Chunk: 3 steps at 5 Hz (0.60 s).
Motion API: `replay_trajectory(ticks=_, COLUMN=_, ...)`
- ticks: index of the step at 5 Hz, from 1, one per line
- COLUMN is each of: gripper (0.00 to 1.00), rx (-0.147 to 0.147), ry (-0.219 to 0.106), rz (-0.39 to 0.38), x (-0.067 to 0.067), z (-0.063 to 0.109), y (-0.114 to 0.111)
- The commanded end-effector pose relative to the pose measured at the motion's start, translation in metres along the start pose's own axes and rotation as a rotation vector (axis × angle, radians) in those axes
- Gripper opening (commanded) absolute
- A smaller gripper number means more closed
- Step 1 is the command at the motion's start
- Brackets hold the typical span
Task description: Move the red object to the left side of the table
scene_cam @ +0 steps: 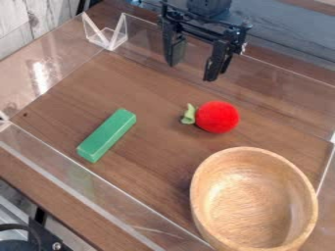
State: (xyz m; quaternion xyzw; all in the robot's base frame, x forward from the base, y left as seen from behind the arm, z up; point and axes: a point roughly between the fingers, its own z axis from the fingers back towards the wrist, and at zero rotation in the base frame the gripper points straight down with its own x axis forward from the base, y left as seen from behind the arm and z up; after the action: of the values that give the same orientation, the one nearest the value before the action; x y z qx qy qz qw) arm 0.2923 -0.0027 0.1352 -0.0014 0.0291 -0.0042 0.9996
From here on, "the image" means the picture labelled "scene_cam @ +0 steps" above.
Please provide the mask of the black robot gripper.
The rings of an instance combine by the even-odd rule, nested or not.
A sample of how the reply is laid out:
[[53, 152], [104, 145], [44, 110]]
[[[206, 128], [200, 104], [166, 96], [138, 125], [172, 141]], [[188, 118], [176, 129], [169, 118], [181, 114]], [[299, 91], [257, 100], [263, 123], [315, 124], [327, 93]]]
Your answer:
[[173, 67], [184, 58], [184, 34], [213, 43], [206, 59], [204, 81], [214, 81], [226, 71], [233, 53], [241, 54], [251, 22], [230, 12], [233, 0], [161, 0], [160, 27], [164, 56]]

